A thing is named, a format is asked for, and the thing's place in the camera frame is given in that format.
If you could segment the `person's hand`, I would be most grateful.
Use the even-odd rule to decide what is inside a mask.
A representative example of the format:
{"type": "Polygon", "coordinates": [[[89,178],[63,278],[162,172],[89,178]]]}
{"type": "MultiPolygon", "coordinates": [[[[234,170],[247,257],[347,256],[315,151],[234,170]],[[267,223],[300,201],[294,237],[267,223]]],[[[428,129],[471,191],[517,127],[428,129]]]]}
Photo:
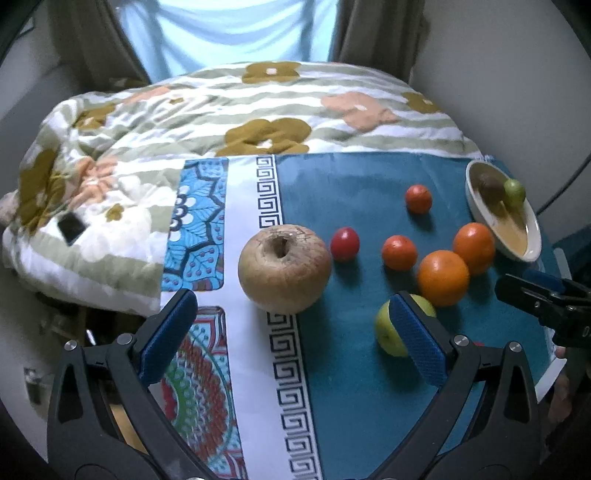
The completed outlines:
{"type": "Polygon", "coordinates": [[[553,397],[548,411],[548,419],[552,425],[563,422],[571,413],[570,380],[566,365],[563,365],[559,376],[554,382],[553,397]]]}

